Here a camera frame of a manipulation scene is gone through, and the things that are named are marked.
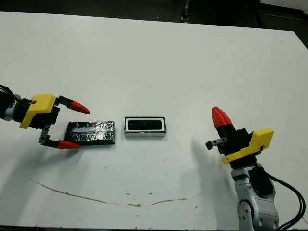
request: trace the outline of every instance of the white table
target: white table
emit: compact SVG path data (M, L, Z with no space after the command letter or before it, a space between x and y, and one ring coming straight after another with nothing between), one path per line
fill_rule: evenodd
M308 52L293 32L1 12L0 70L23 97L63 95L91 110L62 107L54 139L69 121L116 124L115 145L67 151L0 121L1 225L238 229L231 168L204 145L218 138L215 105L237 128L275 130L258 160L308 199ZM127 139L125 116L165 116L167 134ZM298 203L276 192L282 224Z

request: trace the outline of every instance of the dark floor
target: dark floor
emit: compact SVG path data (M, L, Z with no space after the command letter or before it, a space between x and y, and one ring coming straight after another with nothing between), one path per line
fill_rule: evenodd
M0 0L0 11L290 30L308 48L307 15L258 0Z

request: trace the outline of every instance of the black cable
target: black cable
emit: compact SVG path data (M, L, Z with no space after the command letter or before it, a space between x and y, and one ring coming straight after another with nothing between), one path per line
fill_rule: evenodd
M6 86L4 86L4 85L1 85L1 84L0 84L0 87L1 87L3 90L5 90L9 95L11 95L16 101L20 101L20 99L18 99L17 96L14 95L14 93L13 93L8 87L6 87Z
M290 221L288 221L287 223L284 223L283 225L281 225L277 231L284 231L286 229L288 229L289 227L295 225L296 223L299 222L299 220L303 217L304 213L305 213L305 210L306 210L306 203L305 203L305 200L304 200L304 197L302 196L302 194L300 194L300 192L294 188L293 186L289 185L288 183L270 175L269 173L267 173L267 176L272 179L273 181L276 181L278 182L279 184L283 185L284 187L292 190L296 196L298 197L298 200L299 200L299 211L297 213L297 215L291 219Z

